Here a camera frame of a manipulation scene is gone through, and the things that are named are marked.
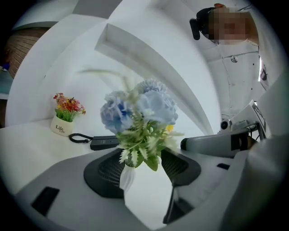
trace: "white panel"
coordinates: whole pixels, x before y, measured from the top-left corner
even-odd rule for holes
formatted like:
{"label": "white panel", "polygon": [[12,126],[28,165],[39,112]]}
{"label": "white panel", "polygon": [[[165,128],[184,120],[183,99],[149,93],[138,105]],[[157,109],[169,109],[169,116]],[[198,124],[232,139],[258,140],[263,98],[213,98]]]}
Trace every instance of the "white panel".
{"label": "white panel", "polygon": [[236,45],[218,45],[218,48],[224,58],[232,55],[259,51],[258,46],[252,45],[249,42],[241,42]]}
{"label": "white panel", "polygon": [[224,60],[230,79],[233,114],[237,114],[252,100],[253,83],[258,81],[258,57],[257,53],[251,53],[239,55],[237,63],[230,58]]}
{"label": "white panel", "polygon": [[108,19],[122,0],[78,0],[74,14],[83,14]]}
{"label": "white panel", "polygon": [[164,9],[168,4],[175,2],[175,0],[153,0],[150,2],[150,6],[154,8]]}
{"label": "white panel", "polygon": [[228,118],[231,114],[231,92],[227,70],[222,60],[215,60],[208,64],[218,93],[222,118]]}
{"label": "white panel", "polygon": [[124,18],[137,17],[148,7],[159,8],[156,0],[123,0],[109,17],[110,20],[122,20]]}
{"label": "white panel", "polygon": [[26,24],[38,22],[58,22],[72,14],[78,0],[50,0],[41,1],[33,5],[18,20],[13,29]]}
{"label": "white panel", "polygon": [[254,101],[258,101],[260,97],[266,92],[259,81],[254,80],[252,83],[252,95],[251,99]]}
{"label": "white panel", "polygon": [[207,62],[222,59],[222,55],[220,53],[220,49],[218,46],[214,46],[210,49],[203,50],[202,53]]}

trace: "blue hydrangea flower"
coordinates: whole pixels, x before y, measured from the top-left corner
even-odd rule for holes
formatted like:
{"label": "blue hydrangea flower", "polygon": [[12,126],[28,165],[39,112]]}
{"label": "blue hydrangea flower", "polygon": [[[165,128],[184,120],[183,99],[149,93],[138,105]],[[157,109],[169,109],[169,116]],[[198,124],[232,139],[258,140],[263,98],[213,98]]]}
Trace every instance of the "blue hydrangea flower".
{"label": "blue hydrangea flower", "polygon": [[167,88],[164,84],[157,80],[148,79],[137,84],[135,90],[137,90],[139,94],[144,94],[149,91],[166,92]]}
{"label": "blue hydrangea flower", "polygon": [[124,101],[125,92],[112,92],[105,96],[107,101],[100,110],[102,123],[105,128],[117,134],[132,126],[131,107]]}
{"label": "blue hydrangea flower", "polygon": [[178,118],[174,100],[162,91],[149,91],[140,95],[138,111],[145,120],[154,120],[162,124],[174,125]]}

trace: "black slot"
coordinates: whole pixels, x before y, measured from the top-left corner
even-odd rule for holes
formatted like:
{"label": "black slot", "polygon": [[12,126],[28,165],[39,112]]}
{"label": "black slot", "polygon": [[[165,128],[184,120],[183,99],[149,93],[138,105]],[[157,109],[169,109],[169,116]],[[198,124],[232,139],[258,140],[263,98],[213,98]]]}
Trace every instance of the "black slot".
{"label": "black slot", "polygon": [[228,169],[230,168],[230,165],[220,163],[220,164],[217,165],[217,167],[219,167],[219,168],[223,168],[223,169],[225,169],[225,170],[228,170]]}
{"label": "black slot", "polygon": [[191,206],[187,201],[182,198],[179,198],[178,201],[172,200],[173,199],[171,198],[167,214],[163,218],[163,224],[170,224],[177,219],[185,216],[194,209],[193,206]]}
{"label": "black slot", "polygon": [[36,209],[43,216],[47,215],[49,208],[51,207],[53,201],[55,200],[59,189],[54,189],[51,187],[46,187],[34,200],[31,206]]}

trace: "white wall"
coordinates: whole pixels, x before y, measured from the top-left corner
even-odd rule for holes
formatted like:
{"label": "white wall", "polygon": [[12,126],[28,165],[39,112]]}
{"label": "white wall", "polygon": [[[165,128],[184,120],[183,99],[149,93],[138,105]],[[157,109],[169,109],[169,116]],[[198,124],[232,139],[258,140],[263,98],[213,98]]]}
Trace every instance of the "white wall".
{"label": "white wall", "polygon": [[47,71],[76,37],[103,20],[71,14],[49,29],[35,43],[14,78],[7,102],[5,126],[30,121],[31,110],[35,108],[35,92]]}
{"label": "white wall", "polygon": [[59,22],[67,15],[72,14],[77,2],[78,0],[40,1],[26,11],[13,29],[32,23],[35,26],[36,23]]}

